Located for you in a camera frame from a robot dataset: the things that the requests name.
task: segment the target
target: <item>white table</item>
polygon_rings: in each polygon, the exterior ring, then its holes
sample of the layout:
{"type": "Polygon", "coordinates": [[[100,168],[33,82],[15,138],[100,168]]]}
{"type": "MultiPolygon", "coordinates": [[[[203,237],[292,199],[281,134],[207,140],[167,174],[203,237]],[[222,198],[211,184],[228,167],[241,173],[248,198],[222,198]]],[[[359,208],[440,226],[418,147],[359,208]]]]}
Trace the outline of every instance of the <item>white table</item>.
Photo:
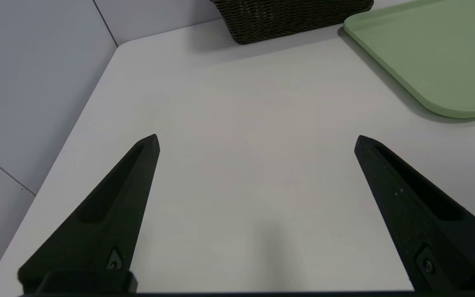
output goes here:
{"type": "Polygon", "coordinates": [[[122,45],[0,262],[0,297],[21,293],[17,269],[153,133],[138,291],[410,290],[356,138],[475,214],[475,120],[426,111],[340,28],[239,46],[214,21],[122,45]]]}

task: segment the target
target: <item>light green plastic tray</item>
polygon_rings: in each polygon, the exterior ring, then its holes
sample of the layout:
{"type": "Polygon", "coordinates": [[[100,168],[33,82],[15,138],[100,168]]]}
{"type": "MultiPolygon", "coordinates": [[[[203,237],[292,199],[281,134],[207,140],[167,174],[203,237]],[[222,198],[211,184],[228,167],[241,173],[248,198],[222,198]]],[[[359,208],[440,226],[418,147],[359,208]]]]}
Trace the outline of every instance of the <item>light green plastic tray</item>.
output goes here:
{"type": "Polygon", "coordinates": [[[475,117],[475,0],[416,0],[352,15],[344,28],[426,108],[475,117]]]}

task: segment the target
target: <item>wall seam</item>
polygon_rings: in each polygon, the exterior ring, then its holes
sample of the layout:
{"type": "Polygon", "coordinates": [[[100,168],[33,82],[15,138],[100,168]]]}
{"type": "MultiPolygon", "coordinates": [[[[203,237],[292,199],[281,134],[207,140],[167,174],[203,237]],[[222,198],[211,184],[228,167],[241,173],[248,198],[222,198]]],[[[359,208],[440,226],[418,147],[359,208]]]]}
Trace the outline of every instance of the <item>wall seam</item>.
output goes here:
{"type": "Polygon", "coordinates": [[[109,26],[106,23],[106,19],[104,19],[104,16],[102,15],[102,12],[100,11],[100,8],[98,8],[98,5],[96,4],[96,1],[93,0],[94,7],[96,7],[98,13],[100,14],[100,17],[102,18],[102,22],[104,22],[104,25],[106,25],[107,31],[109,32],[109,35],[111,36],[111,39],[113,39],[113,42],[115,42],[115,45],[118,47],[118,43],[115,40],[115,37],[113,36],[113,33],[111,33],[111,30],[109,29],[109,26]]]}
{"type": "Polygon", "coordinates": [[[21,184],[21,182],[19,182],[19,180],[15,179],[10,173],[8,173],[5,169],[3,169],[3,167],[0,166],[0,170],[3,171],[6,175],[8,175],[15,182],[17,182],[23,189],[29,191],[34,197],[36,197],[36,193],[32,192],[32,190],[27,188],[27,186],[25,186],[24,184],[21,184]]]}

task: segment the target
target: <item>dark wicker basket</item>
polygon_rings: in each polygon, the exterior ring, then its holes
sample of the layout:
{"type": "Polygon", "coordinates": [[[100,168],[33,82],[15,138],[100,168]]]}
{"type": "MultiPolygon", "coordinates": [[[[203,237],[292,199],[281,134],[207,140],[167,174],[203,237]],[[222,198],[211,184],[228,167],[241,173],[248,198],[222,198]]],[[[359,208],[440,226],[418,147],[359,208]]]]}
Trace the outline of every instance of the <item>dark wicker basket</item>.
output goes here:
{"type": "Polygon", "coordinates": [[[342,23],[373,0],[212,0],[240,45],[342,23]]]}

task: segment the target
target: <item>screw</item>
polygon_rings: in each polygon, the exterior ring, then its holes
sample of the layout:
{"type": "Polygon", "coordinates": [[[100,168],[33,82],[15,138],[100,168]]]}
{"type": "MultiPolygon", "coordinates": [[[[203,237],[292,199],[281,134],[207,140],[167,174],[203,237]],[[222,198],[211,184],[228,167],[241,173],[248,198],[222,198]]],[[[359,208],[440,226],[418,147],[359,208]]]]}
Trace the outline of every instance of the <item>screw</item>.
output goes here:
{"type": "Polygon", "coordinates": [[[426,271],[427,273],[432,274],[435,271],[434,265],[429,259],[424,259],[423,267],[424,267],[424,271],[426,271]]]}

